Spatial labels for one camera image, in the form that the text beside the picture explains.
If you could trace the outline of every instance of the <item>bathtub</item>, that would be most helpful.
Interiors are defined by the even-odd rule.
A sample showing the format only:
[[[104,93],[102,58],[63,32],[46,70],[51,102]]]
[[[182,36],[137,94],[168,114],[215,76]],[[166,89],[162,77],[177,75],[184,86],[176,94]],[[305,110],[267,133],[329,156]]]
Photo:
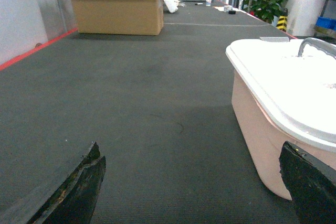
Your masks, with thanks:
[[[302,40],[233,42],[232,106],[256,170],[276,195],[291,200],[279,157],[290,141],[336,169],[336,60]]]

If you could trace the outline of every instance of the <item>red floor edge strip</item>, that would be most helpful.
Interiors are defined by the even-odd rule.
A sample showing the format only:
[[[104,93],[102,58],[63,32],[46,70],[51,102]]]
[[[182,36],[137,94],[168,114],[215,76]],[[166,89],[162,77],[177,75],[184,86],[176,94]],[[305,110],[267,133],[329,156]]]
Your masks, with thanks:
[[[64,37],[68,36],[69,34],[72,34],[72,33],[75,32],[75,31],[77,31],[77,28],[74,28],[74,29],[72,29],[72,30],[70,30],[70,31],[68,31],[68,32],[66,32],[66,33],[64,33],[64,34],[62,34],[62,35],[56,37],[55,39],[52,39],[52,40],[50,40],[50,41],[48,41],[48,42],[42,44],[42,45],[39,46],[39,47],[36,47],[36,48],[34,48],[34,49],[32,49],[32,50],[30,50],[30,51],[28,51],[28,52],[25,52],[25,53],[22,54],[22,55],[18,55],[18,56],[16,56],[16,57],[14,57],[13,59],[11,59],[11,60],[9,60],[9,61],[3,63],[2,65],[0,65],[0,71],[4,70],[5,68],[8,68],[9,66],[11,66],[11,65],[13,65],[13,64],[15,64],[15,63],[17,63],[18,61],[20,61],[20,60],[22,60],[22,59],[28,57],[29,55],[32,55],[33,53],[35,53],[35,52],[37,52],[37,51],[39,51],[39,50],[41,50],[41,49],[43,49],[43,48],[45,48],[45,47],[51,45],[52,43],[54,43],[54,42],[56,42],[56,41],[58,41],[58,40],[60,40],[60,39],[62,39],[62,38],[64,38]]]

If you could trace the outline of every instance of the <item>metal faucet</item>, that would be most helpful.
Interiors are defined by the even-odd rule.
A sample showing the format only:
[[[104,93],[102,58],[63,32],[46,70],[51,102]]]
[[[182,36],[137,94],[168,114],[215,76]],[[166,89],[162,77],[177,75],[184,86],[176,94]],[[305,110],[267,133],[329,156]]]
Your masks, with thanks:
[[[323,51],[325,54],[330,55],[336,60],[336,46],[315,38],[306,38],[303,40],[303,42],[300,45],[298,57],[302,57],[303,49],[307,44]]]

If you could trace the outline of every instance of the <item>open cardboard box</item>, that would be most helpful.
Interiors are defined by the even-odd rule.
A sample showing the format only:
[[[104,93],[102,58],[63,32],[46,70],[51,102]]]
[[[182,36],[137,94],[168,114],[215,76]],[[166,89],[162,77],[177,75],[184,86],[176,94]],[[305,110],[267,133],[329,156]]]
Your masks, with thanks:
[[[158,35],[163,28],[163,0],[71,2],[80,33]]]

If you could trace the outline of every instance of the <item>carpeted floor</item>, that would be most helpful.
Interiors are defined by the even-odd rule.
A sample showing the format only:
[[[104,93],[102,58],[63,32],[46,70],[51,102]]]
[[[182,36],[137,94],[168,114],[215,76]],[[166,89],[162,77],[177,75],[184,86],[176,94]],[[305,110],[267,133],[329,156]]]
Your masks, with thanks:
[[[0,72],[0,210],[97,141],[92,224],[298,223],[259,179],[231,105],[234,40],[284,36],[187,3],[159,36],[73,33]]]

